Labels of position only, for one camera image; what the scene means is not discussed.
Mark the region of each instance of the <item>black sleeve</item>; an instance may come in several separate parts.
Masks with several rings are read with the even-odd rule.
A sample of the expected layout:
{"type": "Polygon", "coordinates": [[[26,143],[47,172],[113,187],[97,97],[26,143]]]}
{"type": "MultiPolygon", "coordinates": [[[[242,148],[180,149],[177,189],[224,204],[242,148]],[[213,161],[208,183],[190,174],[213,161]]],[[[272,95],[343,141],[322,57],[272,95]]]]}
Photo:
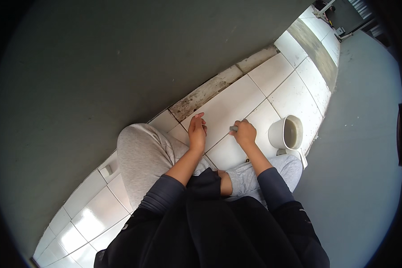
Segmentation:
{"type": "Polygon", "coordinates": [[[259,174],[258,183],[269,211],[295,200],[276,168],[269,168],[259,174]]]}
{"type": "Polygon", "coordinates": [[[146,193],[138,208],[164,215],[185,190],[178,180],[164,174],[146,193]]]}
{"type": "Polygon", "coordinates": [[[330,266],[329,258],[300,202],[287,202],[272,214],[286,233],[304,267],[330,266]]]}

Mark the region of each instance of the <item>hand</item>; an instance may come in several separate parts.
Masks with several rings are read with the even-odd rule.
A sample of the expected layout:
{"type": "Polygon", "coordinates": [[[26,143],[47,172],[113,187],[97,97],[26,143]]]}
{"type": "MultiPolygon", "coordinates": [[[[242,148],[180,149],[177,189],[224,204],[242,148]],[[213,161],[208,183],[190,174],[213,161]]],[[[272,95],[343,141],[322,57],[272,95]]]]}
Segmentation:
{"type": "Polygon", "coordinates": [[[229,134],[234,136],[237,143],[243,148],[255,144],[256,128],[252,126],[247,119],[236,121],[234,126],[238,126],[238,131],[230,131],[229,134]]]}
{"type": "Polygon", "coordinates": [[[189,123],[189,149],[203,154],[205,148],[205,137],[207,136],[207,126],[201,117],[204,113],[196,114],[189,123]]]}

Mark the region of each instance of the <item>stain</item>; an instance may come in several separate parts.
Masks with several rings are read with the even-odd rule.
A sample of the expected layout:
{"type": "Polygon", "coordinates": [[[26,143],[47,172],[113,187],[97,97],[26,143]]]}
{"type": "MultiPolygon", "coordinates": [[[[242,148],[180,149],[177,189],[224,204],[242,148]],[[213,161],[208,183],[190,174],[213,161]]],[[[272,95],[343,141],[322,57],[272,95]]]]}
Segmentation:
{"type": "Polygon", "coordinates": [[[193,92],[189,93],[176,104],[172,105],[170,107],[170,112],[174,117],[176,117],[177,121],[182,122],[194,111],[198,110],[202,105],[213,99],[217,94],[222,92],[239,78],[240,77],[237,77],[235,80],[228,82],[222,80],[223,78],[215,76],[193,92]]]}
{"type": "Polygon", "coordinates": [[[337,80],[338,68],[322,42],[317,39],[316,35],[299,18],[292,23],[287,31],[305,50],[322,74],[329,90],[333,92],[337,80]]]}

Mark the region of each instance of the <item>white ceramic tile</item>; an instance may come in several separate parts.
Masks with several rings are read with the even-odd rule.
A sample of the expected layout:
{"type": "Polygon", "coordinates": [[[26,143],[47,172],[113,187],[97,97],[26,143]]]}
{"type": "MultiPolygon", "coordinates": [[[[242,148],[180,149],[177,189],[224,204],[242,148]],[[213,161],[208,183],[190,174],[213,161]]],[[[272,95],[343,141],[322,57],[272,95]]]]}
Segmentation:
{"type": "Polygon", "coordinates": [[[53,262],[56,262],[57,260],[57,257],[52,253],[52,251],[50,251],[49,249],[45,249],[40,257],[36,260],[36,262],[41,268],[43,268],[53,262]]]}
{"type": "Polygon", "coordinates": [[[112,174],[109,176],[106,176],[104,179],[106,180],[107,183],[111,182],[112,179],[114,179],[118,174],[120,174],[119,170],[119,162],[118,162],[118,153],[115,150],[107,159],[104,161],[99,167],[98,170],[101,170],[102,168],[109,166],[112,170],[112,174]]]}
{"type": "Polygon", "coordinates": [[[204,154],[204,155],[203,155],[203,158],[207,161],[207,163],[210,165],[210,168],[211,168],[213,171],[216,171],[216,170],[217,170],[216,165],[210,160],[210,158],[208,158],[207,154],[204,154]]]}
{"type": "Polygon", "coordinates": [[[248,75],[245,75],[189,115],[182,121],[182,125],[187,130],[191,118],[195,114],[204,112],[203,118],[208,127],[205,150],[208,151],[229,132],[229,126],[234,125],[236,120],[245,118],[264,99],[265,96],[256,84],[248,75]]]}
{"type": "Polygon", "coordinates": [[[49,223],[49,228],[55,235],[58,235],[70,221],[70,216],[67,214],[64,207],[61,207],[49,223]]]}
{"type": "Polygon", "coordinates": [[[322,74],[318,71],[314,62],[307,57],[301,65],[296,68],[296,72],[301,77],[304,84],[307,86],[314,101],[317,104],[322,116],[325,115],[327,104],[331,97],[331,92],[326,85],[322,74]]]}
{"type": "Polygon", "coordinates": [[[279,39],[275,41],[274,45],[290,62],[293,68],[296,68],[307,57],[305,50],[288,31],[285,31],[279,39]]]}
{"type": "Polygon", "coordinates": [[[246,160],[246,153],[235,141],[235,138],[229,134],[211,148],[207,152],[207,156],[220,170],[235,168],[246,160]]]}
{"type": "Polygon", "coordinates": [[[265,96],[270,95],[293,72],[294,68],[282,53],[249,72],[250,78],[265,96]]]}
{"type": "Polygon", "coordinates": [[[301,120],[304,128],[301,147],[306,153],[322,123],[322,115],[298,73],[293,72],[268,100],[281,118],[292,114],[301,120]]]}
{"type": "Polygon", "coordinates": [[[168,134],[189,146],[188,132],[183,128],[181,124],[175,126],[168,134]]]}
{"type": "Polygon", "coordinates": [[[88,243],[71,222],[57,235],[57,240],[68,253],[88,243]]]}
{"type": "Polygon", "coordinates": [[[335,65],[338,66],[339,48],[340,48],[341,44],[339,43],[338,39],[336,38],[334,31],[330,31],[326,35],[326,37],[322,40],[322,44],[325,47],[326,51],[331,56],[335,65]]]}
{"type": "MultiPolygon", "coordinates": [[[[271,124],[280,120],[273,106],[264,100],[250,115],[247,120],[256,128],[256,144],[266,157],[276,155],[277,149],[268,140],[268,129],[271,124]]],[[[207,156],[216,164],[218,169],[227,170],[246,161],[246,154],[231,135],[224,137],[216,144],[207,156]]]]}
{"type": "Polygon", "coordinates": [[[83,237],[91,241],[129,213],[105,187],[72,220],[83,237]]]}
{"type": "Polygon", "coordinates": [[[275,55],[277,55],[277,50],[273,46],[264,48],[247,59],[240,61],[237,66],[246,74],[275,55]]]}
{"type": "Polygon", "coordinates": [[[171,106],[169,110],[176,117],[177,121],[182,122],[195,109],[198,109],[214,98],[219,92],[234,83],[241,76],[243,76],[241,70],[236,65],[233,65],[193,90],[186,97],[171,106]]]}
{"type": "Polygon", "coordinates": [[[177,122],[174,116],[167,109],[150,121],[149,125],[153,126],[157,130],[167,133],[177,126],[178,123],[179,122],[177,122]]]}
{"type": "Polygon", "coordinates": [[[68,255],[67,251],[58,243],[57,239],[54,239],[46,249],[50,250],[57,260],[68,255]]]}
{"type": "Polygon", "coordinates": [[[86,244],[80,249],[76,250],[70,256],[82,267],[92,268],[94,267],[94,260],[97,251],[90,245],[86,244]]]}
{"type": "Polygon", "coordinates": [[[119,202],[128,210],[132,212],[131,204],[129,203],[128,194],[126,192],[125,186],[123,185],[122,175],[119,174],[114,178],[108,185],[109,189],[116,196],[119,202]]]}
{"type": "Polygon", "coordinates": [[[53,264],[46,266],[46,268],[65,268],[65,266],[63,266],[62,264],[60,264],[58,262],[54,262],[53,264]]]}
{"type": "Polygon", "coordinates": [[[310,5],[300,16],[300,19],[305,19],[305,18],[315,18],[316,16],[313,14],[314,7],[310,5]]]}
{"type": "Polygon", "coordinates": [[[263,101],[248,117],[247,120],[256,128],[256,144],[266,157],[276,156],[277,149],[268,139],[268,130],[272,123],[279,121],[280,116],[268,100],[263,101]]]}
{"type": "Polygon", "coordinates": [[[55,239],[55,235],[52,230],[47,227],[43,232],[42,238],[40,238],[39,243],[37,244],[36,250],[34,251],[33,258],[37,260],[43,251],[49,246],[49,244],[55,239]]]}
{"type": "Polygon", "coordinates": [[[313,32],[313,34],[318,38],[318,40],[322,41],[323,38],[331,31],[331,27],[323,21],[322,19],[301,19],[306,26],[313,32]]]}
{"type": "Polygon", "coordinates": [[[56,264],[60,264],[65,268],[80,268],[80,265],[70,255],[57,261],[56,264]]]}
{"type": "Polygon", "coordinates": [[[95,250],[100,251],[106,249],[109,244],[115,239],[118,233],[122,230],[125,222],[128,221],[130,215],[126,216],[123,220],[115,224],[112,228],[109,228],[106,232],[99,235],[96,239],[90,242],[91,246],[95,248],[95,250]]]}
{"type": "Polygon", "coordinates": [[[106,181],[100,172],[95,169],[81,185],[71,194],[65,202],[64,208],[69,216],[73,219],[79,211],[88,204],[105,186],[106,181]]]}

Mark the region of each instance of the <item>tiled floor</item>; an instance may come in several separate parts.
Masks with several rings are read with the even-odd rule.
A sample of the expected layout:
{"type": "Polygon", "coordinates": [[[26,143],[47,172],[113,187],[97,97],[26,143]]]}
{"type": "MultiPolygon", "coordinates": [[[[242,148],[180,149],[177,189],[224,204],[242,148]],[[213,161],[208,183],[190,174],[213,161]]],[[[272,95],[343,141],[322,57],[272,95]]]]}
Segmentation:
{"type": "MultiPolygon", "coordinates": [[[[325,46],[331,44],[328,51],[338,55],[339,46],[334,43],[330,28],[317,25],[318,19],[310,15],[309,9],[301,16],[325,46]]],[[[257,129],[255,142],[267,157],[275,156],[277,151],[268,141],[269,126],[288,114],[302,121],[303,151],[306,153],[311,146],[331,93],[315,64],[287,31],[275,46],[281,53],[268,48],[238,63],[246,75],[193,112],[205,113],[209,130],[204,158],[213,168],[226,170],[245,161],[246,154],[228,135],[234,121],[244,118],[257,129]]],[[[189,145],[187,129],[192,115],[179,118],[179,123],[165,110],[150,124],[189,145]]],[[[92,267],[95,254],[110,244],[132,212],[114,152],[59,209],[33,258],[42,268],[92,267]],[[100,172],[107,166],[108,172],[100,172]]]]}

